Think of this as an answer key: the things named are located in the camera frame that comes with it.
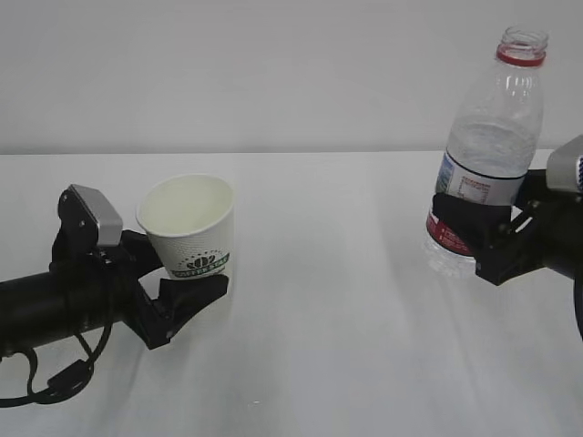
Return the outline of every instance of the white paper cup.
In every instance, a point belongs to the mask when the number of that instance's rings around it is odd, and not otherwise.
[[[220,178],[178,176],[157,184],[136,218],[172,279],[232,279],[233,203]]]

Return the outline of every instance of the white table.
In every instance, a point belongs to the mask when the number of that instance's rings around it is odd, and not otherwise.
[[[135,205],[163,178],[208,172],[237,190],[233,293],[156,351],[116,325],[84,392],[1,411],[2,436],[582,435],[570,280],[543,270],[496,288],[427,266],[440,159],[2,157],[2,279],[46,269],[70,183],[101,189],[132,229]],[[38,389],[82,356],[72,340],[38,352]],[[0,396],[24,394],[26,375],[24,358],[4,360]]]

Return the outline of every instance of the plastic water bottle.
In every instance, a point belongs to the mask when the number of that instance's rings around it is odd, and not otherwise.
[[[487,205],[512,205],[537,148],[543,119],[538,78],[548,35],[508,28],[496,61],[470,88],[452,125],[436,192]],[[448,276],[473,274],[463,241],[430,211],[429,264]]]

